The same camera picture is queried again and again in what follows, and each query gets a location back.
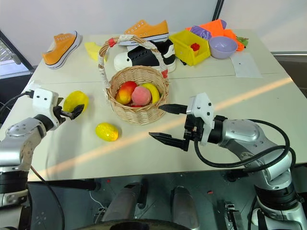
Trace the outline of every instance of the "purple object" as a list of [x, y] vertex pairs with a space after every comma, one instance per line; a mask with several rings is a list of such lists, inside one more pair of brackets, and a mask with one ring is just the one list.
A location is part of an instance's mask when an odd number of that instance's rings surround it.
[[217, 36], [209, 40], [209, 47], [214, 58], [225, 59], [235, 53], [238, 44], [229, 37]]
[[193, 26], [190, 31], [192, 33], [198, 35], [199, 37], [206, 39], [206, 40], [209, 40], [212, 37], [210, 31], [205, 30], [205, 29], [203, 29], [199, 26], [196, 26], [196, 25]]
[[225, 28], [226, 28], [227, 23], [226, 23], [224, 20], [222, 20], [222, 19], [221, 19], [221, 23], [222, 23], [222, 27], [223, 27], [223, 29], [225, 29]]

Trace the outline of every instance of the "robotic arm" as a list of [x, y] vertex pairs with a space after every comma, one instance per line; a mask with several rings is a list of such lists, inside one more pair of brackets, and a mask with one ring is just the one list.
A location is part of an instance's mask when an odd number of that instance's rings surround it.
[[[194, 141], [198, 157], [206, 164], [218, 168], [244, 165], [253, 180], [260, 211], [253, 213], [253, 223], [267, 229], [307, 230], [302, 204], [292, 184], [290, 166], [295, 156], [287, 135], [278, 127], [258, 120], [228, 120], [223, 116], [213, 119], [213, 105], [206, 93], [190, 98], [188, 106], [166, 104], [159, 107], [169, 113], [187, 114], [184, 140], [169, 134], [149, 133], [158, 141], [187, 151]], [[270, 125], [285, 138], [285, 146], [277, 146], [266, 138], [256, 123]], [[200, 153], [198, 142], [218, 144], [230, 150], [241, 162], [220, 164], [206, 160]]]
[[84, 108], [82, 104], [67, 113], [59, 106], [62, 98], [57, 93], [36, 89], [32, 95], [39, 114], [9, 127], [0, 142], [0, 228], [26, 229], [31, 223], [31, 211], [22, 204], [27, 200], [26, 183], [34, 149], [49, 130], [66, 120], [62, 116], [73, 120]]

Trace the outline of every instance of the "white paper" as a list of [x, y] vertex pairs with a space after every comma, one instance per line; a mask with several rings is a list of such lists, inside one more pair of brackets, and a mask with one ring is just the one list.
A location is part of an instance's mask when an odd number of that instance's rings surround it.
[[262, 78], [250, 53], [236, 52], [230, 58], [238, 78]]

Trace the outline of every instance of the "shoe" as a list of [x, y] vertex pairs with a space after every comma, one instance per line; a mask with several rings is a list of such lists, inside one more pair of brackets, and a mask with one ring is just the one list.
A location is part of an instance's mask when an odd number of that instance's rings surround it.
[[77, 31], [54, 36], [54, 48], [43, 53], [43, 59], [50, 69], [62, 67], [68, 55], [75, 50], [81, 42], [81, 36]]
[[[171, 40], [165, 42], [153, 42], [163, 57], [164, 63], [167, 65], [168, 72], [172, 72], [176, 68], [174, 44]], [[114, 67], [120, 71], [131, 66], [151, 66], [160, 70], [159, 62], [151, 50], [142, 46], [138, 46], [129, 52], [117, 54], [114, 58]]]
[[[144, 38], [146, 41], [163, 42], [168, 38], [167, 22], [164, 20], [157, 25], [149, 25], [146, 21], [140, 20], [134, 24], [128, 30], [124, 32], [126, 35], [137, 35], [140, 38]], [[126, 41], [121, 42], [122, 46], [137, 45], [136, 42]]]

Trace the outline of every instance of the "wicker basket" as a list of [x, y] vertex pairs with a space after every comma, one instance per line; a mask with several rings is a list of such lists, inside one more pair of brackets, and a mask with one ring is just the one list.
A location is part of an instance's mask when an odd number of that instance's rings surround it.
[[[152, 67], [127, 67], [117, 72], [109, 82], [106, 78], [104, 69], [104, 56], [106, 55], [106, 52], [109, 47], [112, 47], [116, 43], [129, 40], [135, 41], [141, 46], [150, 49], [157, 57], [162, 73]], [[114, 112], [117, 113], [121, 119], [123, 119], [124, 121], [128, 121], [132, 124], [145, 125], [156, 121], [165, 113], [163, 110], [158, 109], [158, 107], [168, 102], [168, 80], [166, 79], [167, 67], [163, 62], [161, 54], [156, 49], [154, 44], [147, 42], [146, 40], [139, 38], [135, 35], [121, 35], [118, 37], [113, 37], [106, 41], [100, 49], [98, 61], [99, 72], [102, 75], [103, 83], [106, 89], [106, 97], [111, 102], [111, 106]], [[133, 108], [120, 104], [115, 100], [115, 96], [120, 86], [127, 81], [134, 81], [138, 85], [143, 83], [154, 84], [160, 92], [160, 100], [157, 103], [149, 104], [140, 108]]]

